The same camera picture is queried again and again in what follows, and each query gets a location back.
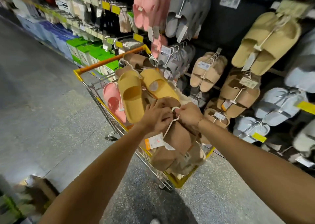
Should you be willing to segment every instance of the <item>right arm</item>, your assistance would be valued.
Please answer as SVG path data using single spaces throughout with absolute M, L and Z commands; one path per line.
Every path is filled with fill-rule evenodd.
M 182 106 L 176 113 L 183 123 L 198 127 L 247 185 L 285 223 L 315 223 L 313 177 L 203 118 L 193 103 Z

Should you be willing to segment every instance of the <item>pink slipper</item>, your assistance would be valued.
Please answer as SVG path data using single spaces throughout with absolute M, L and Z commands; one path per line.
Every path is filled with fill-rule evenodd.
M 162 14 L 164 11 L 164 1 L 165 0 L 159 0 L 159 6 L 158 6 L 158 9 L 155 13 L 155 18 L 154 18 L 154 22 L 153 22 L 154 27 L 158 27 L 158 28 L 160 27 L 160 23 L 162 20 Z
M 166 18 L 167 18 L 170 3 L 171 3 L 171 0 L 164 0 L 163 12 L 162 12 L 162 17 L 160 21 L 160 29 L 165 30 Z
M 158 9 L 159 0 L 143 0 L 143 29 L 148 31 L 149 27 L 153 26 L 156 11 Z
M 158 58 L 163 45 L 166 47 L 168 45 L 167 38 L 165 36 L 160 34 L 158 39 L 153 38 L 153 43 L 151 44 L 151 53 L 154 58 Z
M 103 89 L 104 102 L 108 109 L 116 115 L 123 123 L 126 122 L 126 115 L 121 102 L 120 93 L 115 83 L 108 83 Z
M 143 0 L 134 0 L 134 4 L 132 6 L 134 16 L 135 16 L 135 24 L 137 28 L 143 27 L 143 8 L 142 8 Z

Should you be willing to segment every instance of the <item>hand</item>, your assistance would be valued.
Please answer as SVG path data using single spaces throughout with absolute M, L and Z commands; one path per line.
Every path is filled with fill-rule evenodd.
M 146 107 L 146 111 L 139 124 L 147 133 L 161 131 L 173 120 L 173 113 L 170 107 L 163 107 L 162 101 L 155 101 Z
M 198 106 L 190 102 L 186 105 L 181 106 L 179 109 L 175 109 L 176 116 L 179 116 L 179 119 L 187 125 L 198 126 L 198 122 L 203 118 Z

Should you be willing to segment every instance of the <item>gray floor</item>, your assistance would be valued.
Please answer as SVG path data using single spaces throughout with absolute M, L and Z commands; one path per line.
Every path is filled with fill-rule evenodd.
M 75 65 L 0 20 L 0 173 L 45 176 L 62 191 L 111 143 Z M 85 79 L 94 80 L 92 75 Z M 133 157 L 102 223 L 282 223 L 230 164 L 213 154 L 172 193 Z

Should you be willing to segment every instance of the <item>forearm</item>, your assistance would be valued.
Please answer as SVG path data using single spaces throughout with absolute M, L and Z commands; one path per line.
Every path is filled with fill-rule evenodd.
M 98 223 L 145 134 L 136 125 L 108 147 L 57 197 L 40 223 Z
M 315 223 L 314 178 L 208 120 L 201 120 L 198 127 L 248 186 L 283 221 Z

